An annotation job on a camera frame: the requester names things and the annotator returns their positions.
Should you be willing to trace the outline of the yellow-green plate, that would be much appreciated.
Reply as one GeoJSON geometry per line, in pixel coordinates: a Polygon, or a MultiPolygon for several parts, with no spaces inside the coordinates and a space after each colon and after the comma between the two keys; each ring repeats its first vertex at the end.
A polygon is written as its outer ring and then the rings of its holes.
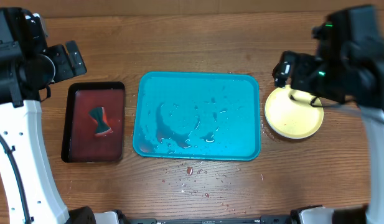
{"type": "Polygon", "coordinates": [[[315,134],[322,125],[324,110],[321,101],[293,90],[289,85],[274,89],[265,102],[265,118],[270,128],[282,137],[305,139],[315,134]]]}

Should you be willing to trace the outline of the orange and green sponge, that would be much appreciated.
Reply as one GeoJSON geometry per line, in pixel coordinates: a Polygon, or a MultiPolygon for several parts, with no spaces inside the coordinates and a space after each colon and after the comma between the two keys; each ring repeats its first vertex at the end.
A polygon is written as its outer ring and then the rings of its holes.
{"type": "Polygon", "coordinates": [[[104,107],[96,107],[89,111],[90,118],[96,123],[94,135],[96,137],[106,136],[113,132],[108,124],[106,112],[104,107]]]}

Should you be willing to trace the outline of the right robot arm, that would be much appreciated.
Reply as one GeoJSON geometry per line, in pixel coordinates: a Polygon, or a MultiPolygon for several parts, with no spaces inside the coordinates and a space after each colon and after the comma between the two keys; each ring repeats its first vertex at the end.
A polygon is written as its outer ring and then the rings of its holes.
{"type": "Polygon", "coordinates": [[[373,5],[329,14],[313,28],[314,55],[282,53],[273,70],[276,87],[290,85],[337,108],[353,101],[360,108],[370,153],[370,203],[357,207],[297,208],[286,223],[384,223],[384,38],[373,5]]]}

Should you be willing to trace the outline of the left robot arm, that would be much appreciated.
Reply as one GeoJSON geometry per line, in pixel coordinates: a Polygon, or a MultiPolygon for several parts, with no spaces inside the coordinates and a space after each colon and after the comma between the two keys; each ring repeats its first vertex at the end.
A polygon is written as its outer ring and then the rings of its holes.
{"type": "Polygon", "coordinates": [[[42,134],[39,92],[83,75],[74,41],[48,46],[42,18],[21,7],[0,8],[0,175],[11,223],[126,222],[119,210],[69,210],[52,175],[42,134]]]}

